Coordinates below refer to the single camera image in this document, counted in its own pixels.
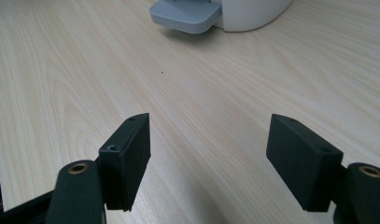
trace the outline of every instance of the light wood grain surface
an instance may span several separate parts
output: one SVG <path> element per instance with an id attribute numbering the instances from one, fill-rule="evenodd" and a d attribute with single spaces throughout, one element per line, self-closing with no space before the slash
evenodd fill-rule
<path id="1" fill-rule="evenodd" d="M 380 166 L 380 0 L 294 0 L 251 32 L 186 35 L 153 0 L 0 1 L 0 176 L 6 209 L 94 160 L 149 112 L 134 210 L 109 223 L 332 223 L 302 211 L 265 149 L 273 113 Z"/>

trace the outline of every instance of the white object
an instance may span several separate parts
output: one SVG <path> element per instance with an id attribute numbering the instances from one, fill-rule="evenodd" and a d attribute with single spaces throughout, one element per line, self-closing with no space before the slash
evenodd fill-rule
<path id="1" fill-rule="evenodd" d="M 149 10 L 152 20 L 199 34 L 213 24 L 228 32 L 257 29 L 278 17 L 292 0 L 159 0 Z"/>
<path id="2" fill-rule="evenodd" d="M 254 30 L 273 21 L 292 0 L 213 0 L 221 3 L 222 17 L 215 24 L 224 31 Z"/>

